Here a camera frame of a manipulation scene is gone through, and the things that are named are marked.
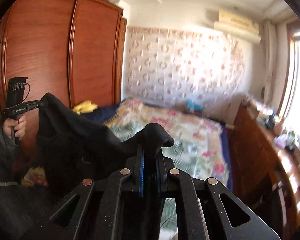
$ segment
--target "reflective stripe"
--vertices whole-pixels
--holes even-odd
[[[7,186],[16,186],[18,182],[10,181],[10,182],[0,182],[0,187],[7,187]]]

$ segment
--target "air conditioner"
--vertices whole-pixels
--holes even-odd
[[[214,23],[213,28],[255,44],[261,41],[258,23],[223,10],[219,11],[219,20]]]

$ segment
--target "bottle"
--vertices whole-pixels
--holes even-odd
[[[284,124],[284,118],[282,117],[280,122],[276,123],[274,126],[274,129],[273,129],[276,136],[279,136],[282,134],[283,124]]]

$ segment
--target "hand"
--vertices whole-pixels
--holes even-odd
[[[26,116],[21,116],[18,121],[9,118],[4,121],[2,130],[10,138],[11,127],[14,127],[14,130],[16,131],[15,136],[22,138],[26,133]]]

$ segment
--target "blue strip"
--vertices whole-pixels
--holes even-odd
[[[229,169],[229,179],[227,182],[227,188],[230,191],[233,191],[232,168],[231,168],[231,160],[230,160],[229,143],[228,143],[226,125],[222,122],[220,124],[221,124],[221,127],[223,128],[223,131],[220,135],[220,138],[222,141],[222,152],[223,152],[223,157],[224,157],[224,159],[227,163],[228,169]]]
[[[141,157],[141,165],[140,165],[140,174],[139,174],[139,195],[142,197],[143,195],[143,168],[145,165],[145,154],[142,154]]]

